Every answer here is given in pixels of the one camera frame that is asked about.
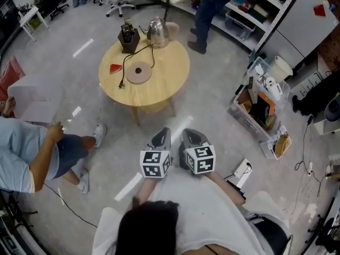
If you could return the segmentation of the round wooden table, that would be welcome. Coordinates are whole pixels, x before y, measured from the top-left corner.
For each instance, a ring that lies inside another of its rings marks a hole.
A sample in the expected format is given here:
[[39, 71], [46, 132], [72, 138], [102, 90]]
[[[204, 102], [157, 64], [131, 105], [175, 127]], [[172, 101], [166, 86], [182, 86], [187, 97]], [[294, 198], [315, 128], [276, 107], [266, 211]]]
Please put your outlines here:
[[[155, 113], [166, 106], [175, 107], [172, 97], [182, 88], [189, 76], [190, 60], [184, 46], [177, 40], [170, 41], [164, 48], [151, 49], [144, 35], [140, 36], [137, 54], [125, 58], [119, 41], [105, 53], [99, 65], [99, 83], [103, 91], [114, 101], [130, 106], [133, 119], [139, 125], [138, 110]], [[132, 63], [145, 62], [152, 66], [150, 79], [144, 84], [132, 84], [123, 80], [124, 88], [119, 88], [123, 71], [110, 73], [112, 64], [124, 65], [127, 69]]]

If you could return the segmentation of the person's white shirt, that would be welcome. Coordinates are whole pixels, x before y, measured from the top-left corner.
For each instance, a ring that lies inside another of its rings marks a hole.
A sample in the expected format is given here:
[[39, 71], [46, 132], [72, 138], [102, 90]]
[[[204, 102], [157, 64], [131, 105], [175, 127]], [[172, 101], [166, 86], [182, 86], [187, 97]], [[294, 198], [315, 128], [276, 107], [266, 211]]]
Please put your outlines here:
[[242, 206], [206, 176], [174, 170], [143, 204], [102, 210], [92, 255], [266, 255]]

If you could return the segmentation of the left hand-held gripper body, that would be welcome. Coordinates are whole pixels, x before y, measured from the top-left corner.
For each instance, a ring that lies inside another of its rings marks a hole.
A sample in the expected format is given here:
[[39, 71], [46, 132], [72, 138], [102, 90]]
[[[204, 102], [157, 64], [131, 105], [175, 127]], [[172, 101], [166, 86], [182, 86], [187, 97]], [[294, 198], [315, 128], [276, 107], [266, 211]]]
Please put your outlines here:
[[144, 178], [163, 179], [171, 164], [168, 150], [140, 151], [140, 167]]

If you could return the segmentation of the person's left forearm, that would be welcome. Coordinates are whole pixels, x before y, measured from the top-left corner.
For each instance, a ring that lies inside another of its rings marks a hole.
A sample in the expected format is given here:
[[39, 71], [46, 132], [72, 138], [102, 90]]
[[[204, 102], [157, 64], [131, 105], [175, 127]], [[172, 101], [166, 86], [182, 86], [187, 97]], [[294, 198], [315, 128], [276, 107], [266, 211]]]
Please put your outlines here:
[[134, 198], [139, 205], [146, 202], [152, 194], [156, 184], [159, 182], [158, 178], [144, 178]]

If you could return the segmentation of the grey oval shell device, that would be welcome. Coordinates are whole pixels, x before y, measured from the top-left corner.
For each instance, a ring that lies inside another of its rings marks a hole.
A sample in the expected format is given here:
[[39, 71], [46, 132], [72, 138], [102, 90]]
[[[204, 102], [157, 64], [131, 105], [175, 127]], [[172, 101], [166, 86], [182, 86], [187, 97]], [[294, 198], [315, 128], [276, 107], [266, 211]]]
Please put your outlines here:
[[327, 105], [325, 118], [330, 122], [340, 120], [340, 93], [338, 93]]

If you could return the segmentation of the black remote control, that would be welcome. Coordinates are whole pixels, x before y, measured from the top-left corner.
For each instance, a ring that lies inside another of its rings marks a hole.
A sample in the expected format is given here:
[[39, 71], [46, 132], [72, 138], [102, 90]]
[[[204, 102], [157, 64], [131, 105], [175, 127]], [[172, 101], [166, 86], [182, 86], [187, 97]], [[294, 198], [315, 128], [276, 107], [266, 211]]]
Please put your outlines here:
[[124, 43], [130, 43], [132, 40], [132, 34], [134, 33], [133, 26], [131, 26], [130, 24], [124, 24], [121, 26], [121, 32]]

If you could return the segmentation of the black double door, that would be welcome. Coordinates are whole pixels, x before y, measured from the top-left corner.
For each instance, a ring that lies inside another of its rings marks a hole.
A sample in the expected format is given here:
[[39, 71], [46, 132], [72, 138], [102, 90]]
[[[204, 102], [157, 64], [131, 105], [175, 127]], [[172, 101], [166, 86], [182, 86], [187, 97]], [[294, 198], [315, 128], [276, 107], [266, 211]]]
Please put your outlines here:
[[13, 0], [0, 0], [0, 50], [20, 27], [18, 8]]

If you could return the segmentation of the brown remote holder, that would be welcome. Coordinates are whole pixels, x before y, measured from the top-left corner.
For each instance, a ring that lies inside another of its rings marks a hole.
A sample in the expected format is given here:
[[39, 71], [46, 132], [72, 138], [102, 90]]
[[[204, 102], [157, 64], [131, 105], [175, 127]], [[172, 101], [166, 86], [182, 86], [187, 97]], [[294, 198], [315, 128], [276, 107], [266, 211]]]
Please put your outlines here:
[[121, 31], [118, 35], [118, 40], [123, 48], [122, 53], [123, 54], [132, 54], [135, 52], [139, 41], [140, 41], [140, 35], [139, 32], [136, 28], [134, 28], [134, 32], [132, 33], [131, 36], [131, 41], [130, 42], [125, 42], [124, 37], [123, 37], [123, 32]]

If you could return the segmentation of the stainless steel kettle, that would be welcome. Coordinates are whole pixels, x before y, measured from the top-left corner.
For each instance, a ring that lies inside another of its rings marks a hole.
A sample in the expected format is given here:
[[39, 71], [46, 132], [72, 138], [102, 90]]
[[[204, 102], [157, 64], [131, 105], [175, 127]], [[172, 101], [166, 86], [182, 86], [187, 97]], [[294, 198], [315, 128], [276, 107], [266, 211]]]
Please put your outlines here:
[[153, 18], [146, 29], [139, 26], [141, 32], [147, 37], [154, 48], [164, 48], [179, 32], [179, 25], [175, 22], [166, 22], [156, 16]]

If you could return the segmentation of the wooden slotted box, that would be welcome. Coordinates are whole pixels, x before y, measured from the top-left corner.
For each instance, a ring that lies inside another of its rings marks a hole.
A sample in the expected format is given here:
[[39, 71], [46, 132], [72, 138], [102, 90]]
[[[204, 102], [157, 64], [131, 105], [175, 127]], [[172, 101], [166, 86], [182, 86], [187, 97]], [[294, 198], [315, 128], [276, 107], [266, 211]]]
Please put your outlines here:
[[280, 138], [277, 140], [275, 145], [275, 155], [277, 157], [281, 156], [289, 144], [289, 136], [287, 134], [281, 135]]

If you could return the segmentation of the clear bin of brown boxes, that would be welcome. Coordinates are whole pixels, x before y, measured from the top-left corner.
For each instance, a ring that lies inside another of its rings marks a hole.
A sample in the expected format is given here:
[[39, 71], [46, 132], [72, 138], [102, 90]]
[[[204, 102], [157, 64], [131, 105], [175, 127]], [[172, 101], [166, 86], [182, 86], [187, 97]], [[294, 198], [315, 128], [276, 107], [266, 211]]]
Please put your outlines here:
[[233, 99], [230, 102], [228, 113], [234, 117], [253, 137], [255, 140], [267, 141], [274, 134], [274, 128], [278, 126], [278, 121], [275, 122], [274, 128], [265, 130], [242, 106], [241, 100], [250, 100], [247, 85], [241, 84], [235, 92]]

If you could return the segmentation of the white round appliance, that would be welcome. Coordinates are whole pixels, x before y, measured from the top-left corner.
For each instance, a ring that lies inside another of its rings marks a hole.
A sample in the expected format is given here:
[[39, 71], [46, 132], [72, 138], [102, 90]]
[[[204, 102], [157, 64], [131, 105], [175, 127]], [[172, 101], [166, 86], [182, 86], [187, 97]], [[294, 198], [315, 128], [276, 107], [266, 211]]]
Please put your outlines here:
[[258, 82], [261, 82], [264, 73], [265, 72], [264, 72], [261, 64], [258, 64], [254, 67], [254, 77], [257, 79]]

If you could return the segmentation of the white plastic basket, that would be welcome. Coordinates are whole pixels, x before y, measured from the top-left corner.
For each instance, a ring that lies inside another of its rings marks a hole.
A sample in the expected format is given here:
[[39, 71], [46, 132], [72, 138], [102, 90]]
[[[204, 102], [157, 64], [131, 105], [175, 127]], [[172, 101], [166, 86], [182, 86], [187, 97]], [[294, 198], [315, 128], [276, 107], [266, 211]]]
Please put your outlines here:
[[267, 159], [275, 159], [275, 160], [279, 160], [279, 159], [283, 156], [283, 154], [286, 153], [286, 151], [288, 150], [288, 148], [289, 148], [290, 145], [292, 144], [292, 141], [291, 141], [290, 136], [289, 136], [290, 140], [289, 140], [288, 147], [286, 148], [286, 150], [284, 151], [284, 153], [283, 153], [281, 156], [279, 156], [279, 157], [277, 157], [277, 156], [275, 155], [275, 145], [276, 145], [276, 142], [277, 142], [277, 140], [280, 138], [280, 136], [281, 136], [281, 135], [284, 135], [284, 134], [287, 134], [287, 135], [289, 136], [286, 127], [285, 127], [285, 126], [281, 126], [281, 127], [277, 130], [276, 134], [275, 134], [273, 137], [271, 137], [271, 138], [270, 138], [269, 140], [267, 140], [267, 141], [264, 141], [264, 142], [261, 142], [261, 143], [260, 143], [260, 147], [261, 147], [261, 149], [262, 149], [262, 152], [263, 152], [264, 156], [265, 156]]

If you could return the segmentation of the cream plastic bucket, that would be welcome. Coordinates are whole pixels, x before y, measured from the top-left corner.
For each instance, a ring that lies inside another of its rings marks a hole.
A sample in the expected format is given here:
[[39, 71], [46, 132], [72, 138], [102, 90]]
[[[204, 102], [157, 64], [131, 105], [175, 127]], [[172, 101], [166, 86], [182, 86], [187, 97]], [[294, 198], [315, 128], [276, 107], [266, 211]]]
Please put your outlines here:
[[275, 56], [270, 64], [269, 75], [273, 77], [276, 83], [280, 83], [287, 77], [293, 75], [290, 65], [279, 56]]

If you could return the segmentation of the clear lidded storage box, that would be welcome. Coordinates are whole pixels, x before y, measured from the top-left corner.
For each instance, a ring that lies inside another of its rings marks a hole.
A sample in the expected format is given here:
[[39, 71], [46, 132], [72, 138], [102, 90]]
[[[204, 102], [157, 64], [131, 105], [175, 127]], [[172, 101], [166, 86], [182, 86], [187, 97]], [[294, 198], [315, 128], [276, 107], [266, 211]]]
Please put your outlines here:
[[234, 11], [226, 12], [225, 27], [241, 40], [246, 40], [256, 29], [252, 22]]

